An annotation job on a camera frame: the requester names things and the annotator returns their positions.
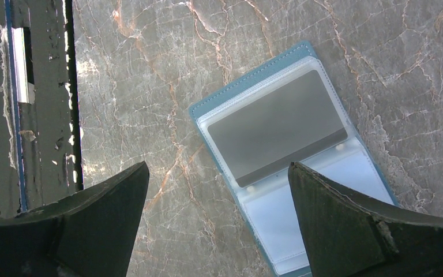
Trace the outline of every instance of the wallet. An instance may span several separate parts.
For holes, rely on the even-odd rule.
[[[308,41],[189,113],[276,276],[310,273],[288,182],[291,162],[396,205]]]

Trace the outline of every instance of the blue wallet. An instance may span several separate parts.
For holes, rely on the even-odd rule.
[[[396,204],[307,41],[189,113],[276,276],[310,275],[287,177],[291,162]]]

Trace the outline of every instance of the gray marble countertop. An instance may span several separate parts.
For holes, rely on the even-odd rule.
[[[301,40],[404,208],[443,216],[443,0],[74,0],[85,186],[146,160],[128,276],[269,276],[187,108]]]

